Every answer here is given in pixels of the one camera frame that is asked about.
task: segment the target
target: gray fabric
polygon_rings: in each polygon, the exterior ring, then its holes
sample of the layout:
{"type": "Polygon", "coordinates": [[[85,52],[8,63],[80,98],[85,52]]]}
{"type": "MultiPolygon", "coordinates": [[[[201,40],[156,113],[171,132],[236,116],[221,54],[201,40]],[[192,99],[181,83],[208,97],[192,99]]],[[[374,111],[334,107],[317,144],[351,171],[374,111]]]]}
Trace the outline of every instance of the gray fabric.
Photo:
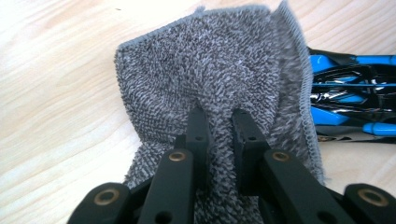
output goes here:
{"type": "Polygon", "coordinates": [[[200,10],[121,44],[121,96],[142,142],[125,184],[133,188],[154,175],[196,106],[208,115],[214,138],[211,190],[208,197],[197,192],[196,223],[262,223],[257,198],[235,189],[235,108],[249,111],[272,148],[295,153],[322,183],[308,57],[286,3],[273,13],[264,6],[200,10]]]}

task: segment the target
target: black plastic part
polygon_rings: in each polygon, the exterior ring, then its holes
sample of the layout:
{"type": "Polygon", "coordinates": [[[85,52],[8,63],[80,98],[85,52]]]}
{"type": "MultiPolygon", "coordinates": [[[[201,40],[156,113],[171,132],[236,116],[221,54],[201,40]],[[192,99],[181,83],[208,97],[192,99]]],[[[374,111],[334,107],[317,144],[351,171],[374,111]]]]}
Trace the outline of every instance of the black plastic part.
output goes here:
{"type": "Polygon", "coordinates": [[[261,172],[288,223],[355,223],[291,153],[266,151],[261,172]]]}
{"type": "Polygon", "coordinates": [[[259,161],[262,160],[262,153],[270,147],[247,111],[235,109],[232,121],[236,186],[243,195],[259,195],[262,187],[259,161]]]}
{"type": "MultiPolygon", "coordinates": [[[[186,149],[194,155],[195,186],[207,191],[209,183],[208,153],[210,147],[210,131],[206,114],[202,108],[195,107],[189,114],[186,131],[186,149]]],[[[182,135],[176,145],[180,145],[182,135]]]]}
{"type": "Polygon", "coordinates": [[[195,187],[193,156],[188,150],[167,151],[153,177],[139,224],[193,222],[195,187]]]}
{"type": "Polygon", "coordinates": [[[386,191],[367,184],[346,187],[345,209],[356,222],[389,224],[396,220],[396,199],[386,191]]]}
{"type": "Polygon", "coordinates": [[[176,136],[174,149],[186,149],[186,134],[176,136]]]}
{"type": "Polygon", "coordinates": [[[117,183],[106,183],[91,190],[78,205],[69,224],[126,223],[125,208],[131,200],[129,189],[117,183]]]}
{"type": "Polygon", "coordinates": [[[285,224],[286,218],[277,203],[269,203],[264,198],[258,201],[262,221],[265,224],[285,224]]]}
{"type": "Polygon", "coordinates": [[[330,195],[332,195],[332,197],[335,199],[336,202],[338,202],[338,204],[340,204],[342,207],[344,207],[344,203],[343,203],[343,198],[344,196],[338,192],[335,192],[332,189],[328,189],[326,187],[324,187],[329,193],[330,195]]]}
{"type": "Polygon", "coordinates": [[[142,211],[143,204],[145,203],[146,196],[149,192],[149,187],[151,185],[152,178],[144,181],[140,185],[131,189],[131,200],[126,208],[128,223],[136,224],[140,213],[142,211]]]}

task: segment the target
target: blue and black object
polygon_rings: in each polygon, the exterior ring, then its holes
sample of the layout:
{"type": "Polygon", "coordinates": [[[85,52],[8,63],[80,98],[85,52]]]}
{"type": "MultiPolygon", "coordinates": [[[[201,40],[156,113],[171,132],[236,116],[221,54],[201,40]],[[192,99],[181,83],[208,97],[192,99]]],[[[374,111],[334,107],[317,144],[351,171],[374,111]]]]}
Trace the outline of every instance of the blue and black object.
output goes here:
{"type": "Polygon", "coordinates": [[[355,127],[368,133],[359,140],[396,142],[396,55],[356,56],[315,49],[310,53],[311,112],[318,135],[335,140],[326,134],[329,129],[355,127]]]}

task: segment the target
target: wood grain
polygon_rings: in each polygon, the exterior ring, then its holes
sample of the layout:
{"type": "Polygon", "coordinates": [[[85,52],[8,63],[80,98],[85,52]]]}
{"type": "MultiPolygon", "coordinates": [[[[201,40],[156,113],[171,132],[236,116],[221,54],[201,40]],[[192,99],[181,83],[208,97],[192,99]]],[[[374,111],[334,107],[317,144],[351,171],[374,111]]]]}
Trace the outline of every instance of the wood grain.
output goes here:
{"type": "MultiPolygon", "coordinates": [[[[92,188],[121,182],[139,139],[117,45],[206,9],[279,1],[0,2],[0,223],[65,223],[92,188]]],[[[396,53],[396,1],[290,1],[312,48],[396,53]]],[[[327,181],[396,195],[396,146],[322,145],[327,181]]]]}

